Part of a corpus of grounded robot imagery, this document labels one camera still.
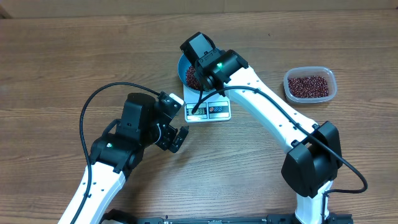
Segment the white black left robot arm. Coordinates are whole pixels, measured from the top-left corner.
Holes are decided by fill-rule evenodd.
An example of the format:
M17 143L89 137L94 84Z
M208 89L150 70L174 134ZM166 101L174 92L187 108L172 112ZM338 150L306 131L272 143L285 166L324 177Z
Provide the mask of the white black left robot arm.
M157 98L130 93L121 118L112 121L91 145L89 164L60 223L99 223L108 205L142 161L145 148L155 144L176 153L188 127L170 125L184 101L173 93Z

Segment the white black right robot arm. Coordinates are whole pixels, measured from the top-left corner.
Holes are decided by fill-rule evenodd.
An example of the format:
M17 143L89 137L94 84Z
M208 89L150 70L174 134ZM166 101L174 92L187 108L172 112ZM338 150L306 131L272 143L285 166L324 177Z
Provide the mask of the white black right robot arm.
M286 157L282 176L297 194L294 221L323 223L329 216L327 199L342 166L340 137L329 121L322 125L290 107L268 88L248 62L233 50L217 49L197 32L180 50L196 70L206 91L228 97L250 112L276 138Z

